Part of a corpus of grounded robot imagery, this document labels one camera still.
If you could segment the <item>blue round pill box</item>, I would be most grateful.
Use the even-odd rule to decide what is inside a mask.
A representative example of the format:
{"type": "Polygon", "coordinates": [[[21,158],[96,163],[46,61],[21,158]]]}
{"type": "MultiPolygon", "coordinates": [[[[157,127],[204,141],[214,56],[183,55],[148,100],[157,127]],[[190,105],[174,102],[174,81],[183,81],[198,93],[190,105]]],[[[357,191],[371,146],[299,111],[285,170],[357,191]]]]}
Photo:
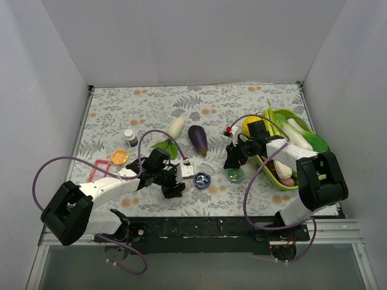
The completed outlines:
{"type": "Polygon", "coordinates": [[[198,172],[193,178],[193,183],[198,189],[206,189],[211,184],[211,177],[205,172],[198,172]]]}

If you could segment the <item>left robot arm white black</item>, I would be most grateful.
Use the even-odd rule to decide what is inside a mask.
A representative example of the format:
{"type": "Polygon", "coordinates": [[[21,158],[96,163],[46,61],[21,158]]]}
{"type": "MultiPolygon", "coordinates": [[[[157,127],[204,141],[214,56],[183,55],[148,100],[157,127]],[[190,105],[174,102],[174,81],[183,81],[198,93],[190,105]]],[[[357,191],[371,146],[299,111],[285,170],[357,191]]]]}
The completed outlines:
{"type": "Polygon", "coordinates": [[[152,184],[161,187],[166,199],[180,197],[186,188],[184,181],[193,177],[194,168],[188,158],[178,164],[172,164],[170,159],[167,151],[156,148],[149,156],[125,166],[118,175],[108,173],[102,179],[81,185],[66,181],[42,210],[41,221],[64,246],[85,234],[124,242],[132,234],[129,218],[117,209],[98,208],[152,184]]]}

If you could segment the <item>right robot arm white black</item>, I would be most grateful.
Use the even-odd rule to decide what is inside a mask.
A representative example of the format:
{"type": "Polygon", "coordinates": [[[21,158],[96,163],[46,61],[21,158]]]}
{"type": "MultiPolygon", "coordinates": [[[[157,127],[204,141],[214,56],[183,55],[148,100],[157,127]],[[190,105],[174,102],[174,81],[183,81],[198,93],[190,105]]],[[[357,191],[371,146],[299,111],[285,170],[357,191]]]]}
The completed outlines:
{"type": "Polygon", "coordinates": [[[315,152],[291,144],[286,134],[271,136],[262,120],[249,124],[250,135],[243,140],[241,128],[232,124],[223,134],[231,138],[226,147],[225,169],[238,169],[253,156],[261,155],[265,161],[279,161],[296,172],[299,196],[275,214],[272,225],[262,227],[246,221],[255,229],[274,231],[280,240],[291,238],[300,226],[321,209],[348,198],[348,187],[334,153],[315,152]]]}

